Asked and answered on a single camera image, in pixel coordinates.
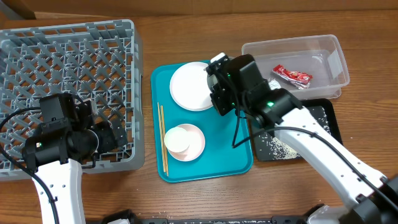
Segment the grey-green bowl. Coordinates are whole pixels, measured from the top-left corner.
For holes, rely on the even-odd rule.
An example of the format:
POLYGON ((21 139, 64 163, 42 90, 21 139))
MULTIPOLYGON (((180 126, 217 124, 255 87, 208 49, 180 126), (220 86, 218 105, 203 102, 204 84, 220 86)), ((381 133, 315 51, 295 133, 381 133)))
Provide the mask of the grey-green bowl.
POLYGON ((207 76, 207 84, 209 90, 213 93, 214 92, 214 86, 218 83, 217 78, 215 75, 208 75, 207 76))

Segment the white rice pile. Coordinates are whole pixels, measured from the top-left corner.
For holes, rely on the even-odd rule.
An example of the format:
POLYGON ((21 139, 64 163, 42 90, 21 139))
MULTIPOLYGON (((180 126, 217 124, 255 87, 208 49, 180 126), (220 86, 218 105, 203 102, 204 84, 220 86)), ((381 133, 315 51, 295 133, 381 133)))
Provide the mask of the white rice pile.
MULTIPOLYGON (((308 110, 317 120, 319 125, 331 134, 326 110, 322 106, 311 106, 308 110)), ((259 161, 278 161, 300 159, 301 156, 291 147, 272 137, 269 133, 262 133, 253 140, 253 146, 256 150, 256 156, 259 161)))

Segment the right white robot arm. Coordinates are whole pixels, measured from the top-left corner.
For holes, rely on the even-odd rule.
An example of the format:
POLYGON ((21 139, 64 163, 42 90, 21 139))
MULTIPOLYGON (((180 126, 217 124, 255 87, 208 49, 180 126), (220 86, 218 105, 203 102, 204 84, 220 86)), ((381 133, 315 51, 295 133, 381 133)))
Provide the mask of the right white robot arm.
POLYGON ((320 205, 306 223, 397 223, 397 178, 388 179, 350 153, 288 90, 270 89, 252 55, 231 59, 220 53, 205 70, 220 115, 244 113, 261 132, 295 149, 339 195, 342 207, 320 205))

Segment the red snack wrapper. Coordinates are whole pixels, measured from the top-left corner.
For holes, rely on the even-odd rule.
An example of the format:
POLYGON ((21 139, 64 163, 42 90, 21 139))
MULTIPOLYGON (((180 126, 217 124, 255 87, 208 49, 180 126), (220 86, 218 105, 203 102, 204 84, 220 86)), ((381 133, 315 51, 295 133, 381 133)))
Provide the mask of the red snack wrapper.
POLYGON ((307 89, 310 86, 310 82, 313 76, 304 72, 290 71, 283 65, 277 65, 272 69, 272 72, 277 76, 287 80, 298 89, 307 89))

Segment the white cup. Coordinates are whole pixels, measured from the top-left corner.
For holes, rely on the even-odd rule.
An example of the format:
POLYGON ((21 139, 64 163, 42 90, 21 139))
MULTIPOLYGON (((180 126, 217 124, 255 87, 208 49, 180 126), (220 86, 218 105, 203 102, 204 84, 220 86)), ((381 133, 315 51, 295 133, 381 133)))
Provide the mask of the white cup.
POLYGON ((189 147, 188 132, 181 127, 169 129, 165 134, 165 145, 170 152, 185 151, 189 147))

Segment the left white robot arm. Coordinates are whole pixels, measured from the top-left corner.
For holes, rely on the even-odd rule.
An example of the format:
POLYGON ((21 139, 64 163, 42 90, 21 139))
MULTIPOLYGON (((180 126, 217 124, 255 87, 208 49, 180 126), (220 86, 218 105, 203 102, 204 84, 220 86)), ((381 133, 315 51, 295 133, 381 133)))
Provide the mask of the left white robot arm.
POLYGON ((85 223, 83 161, 127 144, 121 121, 94 122, 95 106, 70 93, 39 100, 43 117, 22 148, 39 195, 44 223, 85 223))

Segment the white tissue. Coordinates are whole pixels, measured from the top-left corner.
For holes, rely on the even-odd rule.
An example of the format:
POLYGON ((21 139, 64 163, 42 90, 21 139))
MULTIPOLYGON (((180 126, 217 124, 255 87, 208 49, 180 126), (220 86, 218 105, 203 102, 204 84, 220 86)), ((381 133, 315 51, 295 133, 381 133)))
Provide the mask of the white tissue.
POLYGON ((276 79, 268 80, 268 85, 271 90, 281 89, 281 85, 276 79))

